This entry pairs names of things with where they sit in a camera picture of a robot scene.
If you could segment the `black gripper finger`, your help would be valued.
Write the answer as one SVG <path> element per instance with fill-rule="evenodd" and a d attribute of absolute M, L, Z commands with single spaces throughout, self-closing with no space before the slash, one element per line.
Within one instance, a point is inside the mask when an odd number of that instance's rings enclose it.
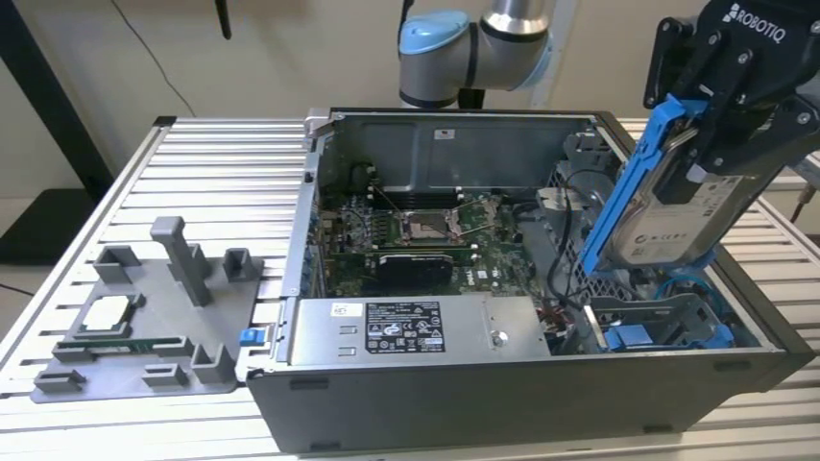
<path fill-rule="evenodd" d="M 789 94 L 761 110 L 733 110 L 713 125 L 702 123 L 653 192 L 662 203 L 686 203 L 699 184 L 686 178 L 693 166 L 709 176 L 738 176 L 743 203 L 755 198 L 782 168 L 818 149 L 818 96 Z"/>
<path fill-rule="evenodd" d="M 678 100 L 726 99 L 731 109 L 751 102 L 755 33 L 734 16 L 665 17 L 657 24 L 642 106 L 667 96 Z"/>

